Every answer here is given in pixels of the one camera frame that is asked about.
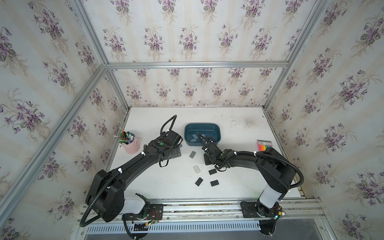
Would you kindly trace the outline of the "grey-blue eraser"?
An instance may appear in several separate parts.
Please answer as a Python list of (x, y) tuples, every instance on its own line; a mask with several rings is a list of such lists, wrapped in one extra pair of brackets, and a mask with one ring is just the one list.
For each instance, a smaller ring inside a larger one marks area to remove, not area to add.
[(200, 140), (200, 138), (196, 135), (196, 134), (193, 134), (192, 135), (192, 139), (190, 140), (191, 143), (196, 143)]

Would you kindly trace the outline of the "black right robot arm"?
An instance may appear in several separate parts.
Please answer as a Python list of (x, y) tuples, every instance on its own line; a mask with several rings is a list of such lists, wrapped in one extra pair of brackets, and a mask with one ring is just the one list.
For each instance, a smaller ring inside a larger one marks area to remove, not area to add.
[(276, 219), (282, 211), (278, 201), (282, 200), (287, 192), (300, 187), (304, 183), (301, 170), (283, 157), (274, 148), (264, 151), (248, 152), (232, 149), (220, 150), (212, 140), (197, 134), (205, 152), (205, 158), (218, 172), (239, 167), (257, 170), (265, 179), (267, 185), (254, 206), (256, 214), (262, 218)]

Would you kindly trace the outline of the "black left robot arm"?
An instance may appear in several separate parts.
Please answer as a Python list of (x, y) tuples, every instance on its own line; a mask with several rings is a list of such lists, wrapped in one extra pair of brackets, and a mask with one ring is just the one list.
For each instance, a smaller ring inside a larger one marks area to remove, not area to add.
[(162, 162), (178, 158), (177, 151), (183, 141), (181, 135), (173, 131), (177, 115), (166, 121), (160, 136), (144, 145), (143, 150), (122, 166), (109, 172), (99, 171), (91, 184), (86, 197), (85, 210), (80, 227), (86, 227), (98, 219), (106, 223), (117, 217), (125, 204), (125, 190), (144, 171), (155, 164), (162, 168)]

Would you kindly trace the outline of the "black eraser middle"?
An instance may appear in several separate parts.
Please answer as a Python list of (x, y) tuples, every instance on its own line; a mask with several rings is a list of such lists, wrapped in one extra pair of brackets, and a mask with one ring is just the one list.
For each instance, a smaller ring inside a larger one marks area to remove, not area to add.
[(216, 169), (209, 170), (209, 174), (210, 174), (210, 175), (213, 175), (213, 174), (216, 174), (216, 173), (217, 173), (217, 170), (216, 170)]

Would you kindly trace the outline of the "black eraser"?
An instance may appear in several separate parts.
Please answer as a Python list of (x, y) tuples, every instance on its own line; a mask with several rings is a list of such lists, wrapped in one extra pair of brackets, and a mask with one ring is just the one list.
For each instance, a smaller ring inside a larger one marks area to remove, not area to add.
[(215, 180), (215, 181), (210, 182), (210, 184), (211, 184), (212, 187), (214, 187), (214, 186), (219, 185), (219, 181)]
[(202, 178), (198, 178), (198, 180), (195, 182), (195, 184), (199, 187), (203, 182)]
[(213, 174), (216, 174), (216, 173), (217, 173), (217, 170), (216, 170), (216, 169), (209, 170), (209, 174), (210, 174), (210, 175), (213, 175)]

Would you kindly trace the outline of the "grey eraser centre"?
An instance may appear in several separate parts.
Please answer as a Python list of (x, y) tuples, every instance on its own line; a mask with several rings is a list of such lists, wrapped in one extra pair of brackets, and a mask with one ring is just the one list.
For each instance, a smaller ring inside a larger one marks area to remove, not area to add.
[(196, 155), (196, 152), (195, 151), (192, 151), (191, 154), (190, 154), (190, 158), (193, 159)]

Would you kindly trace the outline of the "white eraser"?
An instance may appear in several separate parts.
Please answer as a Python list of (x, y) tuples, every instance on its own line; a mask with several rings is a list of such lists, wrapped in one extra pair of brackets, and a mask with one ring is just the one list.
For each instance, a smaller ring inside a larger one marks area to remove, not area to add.
[(196, 174), (199, 174), (201, 172), (200, 168), (198, 166), (193, 167)]

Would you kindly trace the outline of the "teal plastic storage box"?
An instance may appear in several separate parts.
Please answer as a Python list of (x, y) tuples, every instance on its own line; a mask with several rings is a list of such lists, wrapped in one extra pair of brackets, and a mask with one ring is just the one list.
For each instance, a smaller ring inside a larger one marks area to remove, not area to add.
[(185, 141), (187, 145), (196, 147), (202, 146), (201, 142), (191, 143), (192, 135), (198, 133), (208, 140), (212, 140), (214, 144), (221, 141), (221, 129), (214, 123), (190, 123), (185, 126)]

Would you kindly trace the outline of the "black eraser lower right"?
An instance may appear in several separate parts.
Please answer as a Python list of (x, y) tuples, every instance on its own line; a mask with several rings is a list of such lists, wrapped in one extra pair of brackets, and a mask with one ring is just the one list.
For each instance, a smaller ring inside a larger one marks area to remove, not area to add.
[(210, 182), (210, 184), (211, 184), (212, 187), (214, 187), (214, 186), (219, 185), (219, 181), (215, 180), (215, 181)]

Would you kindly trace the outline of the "black eraser lower left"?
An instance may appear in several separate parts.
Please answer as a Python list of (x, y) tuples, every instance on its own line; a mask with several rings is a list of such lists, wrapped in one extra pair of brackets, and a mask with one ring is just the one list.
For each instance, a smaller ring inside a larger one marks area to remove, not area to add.
[(198, 180), (195, 182), (195, 184), (199, 187), (203, 182), (202, 178), (198, 178)]

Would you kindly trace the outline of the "pink pen cup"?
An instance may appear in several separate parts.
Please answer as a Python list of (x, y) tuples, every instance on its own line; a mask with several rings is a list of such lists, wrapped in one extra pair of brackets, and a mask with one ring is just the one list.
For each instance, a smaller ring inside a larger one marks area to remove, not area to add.
[(121, 147), (124, 148), (128, 154), (133, 155), (140, 150), (139, 140), (133, 133), (121, 131), (118, 135), (114, 135), (114, 138), (119, 141)]

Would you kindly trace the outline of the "coloured highlighter pack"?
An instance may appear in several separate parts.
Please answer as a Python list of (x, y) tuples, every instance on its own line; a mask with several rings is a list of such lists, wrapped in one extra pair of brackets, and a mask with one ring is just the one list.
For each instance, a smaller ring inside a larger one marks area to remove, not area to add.
[(271, 141), (257, 140), (257, 146), (259, 151), (265, 151), (267, 148), (272, 148), (273, 144)]

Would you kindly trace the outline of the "aluminium frame horizontal rail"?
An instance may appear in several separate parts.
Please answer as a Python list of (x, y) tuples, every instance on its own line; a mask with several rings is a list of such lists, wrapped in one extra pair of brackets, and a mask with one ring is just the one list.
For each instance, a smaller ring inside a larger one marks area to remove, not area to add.
[(287, 61), (213, 61), (213, 62), (124, 62), (110, 63), (110, 69), (198, 69), (198, 68), (286, 68)]

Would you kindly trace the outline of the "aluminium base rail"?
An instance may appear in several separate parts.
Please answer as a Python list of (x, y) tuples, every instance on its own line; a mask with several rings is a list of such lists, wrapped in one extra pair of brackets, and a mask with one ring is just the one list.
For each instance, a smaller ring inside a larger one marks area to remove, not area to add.
[(145, 220), (127, 220), (114, 218), (109, 223), (97, 220), (87, 227), (80, 228), (75, 239), (101, 234), (154, 234), (154, 233), (193, 233), (224, 231), (257, 231), (261, 222), (268, 220), (261, 214), (246, 217), (245, 200), (153, 200), (162, 204), (158, 212), (160, 220), (146, 226)]

